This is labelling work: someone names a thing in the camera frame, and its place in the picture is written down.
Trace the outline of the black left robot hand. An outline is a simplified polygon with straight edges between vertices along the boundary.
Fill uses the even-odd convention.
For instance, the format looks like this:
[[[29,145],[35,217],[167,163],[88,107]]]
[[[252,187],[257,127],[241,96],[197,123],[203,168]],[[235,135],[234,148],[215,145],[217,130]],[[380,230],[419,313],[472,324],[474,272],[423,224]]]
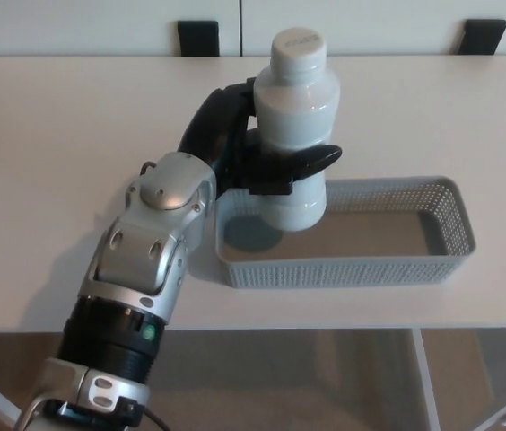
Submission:
[[[261,149],[260,133],[248,129],[257,115],[255,79],[214,90],[191,119],[178,146],[214,171],[217,195],[246,189],[257,196],[289,196],[293,185],[322,173],[342,155],[337,145],[295,150],[281,155]]]

